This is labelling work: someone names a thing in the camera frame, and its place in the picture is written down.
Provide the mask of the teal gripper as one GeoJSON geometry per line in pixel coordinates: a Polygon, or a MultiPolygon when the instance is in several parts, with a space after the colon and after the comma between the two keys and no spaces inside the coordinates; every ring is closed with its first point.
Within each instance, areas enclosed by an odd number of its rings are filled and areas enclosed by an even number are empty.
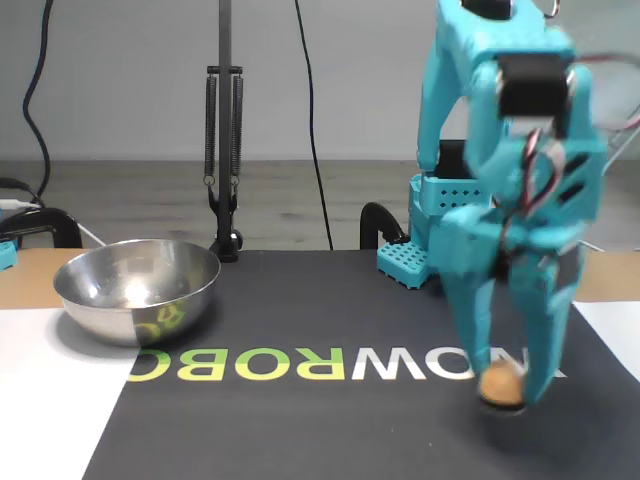
{"type": "Polygon", "coordinates": [[[468,363],[478,381],[491,365],[491,303],[504,282],[522,300],[528,350],[526,405],[537,403],[560,367],[569,312],[582,279],[582,222],[511,218],[497,208],[468,205],[447,213],[439,228],[439,274],[468,363]]]}

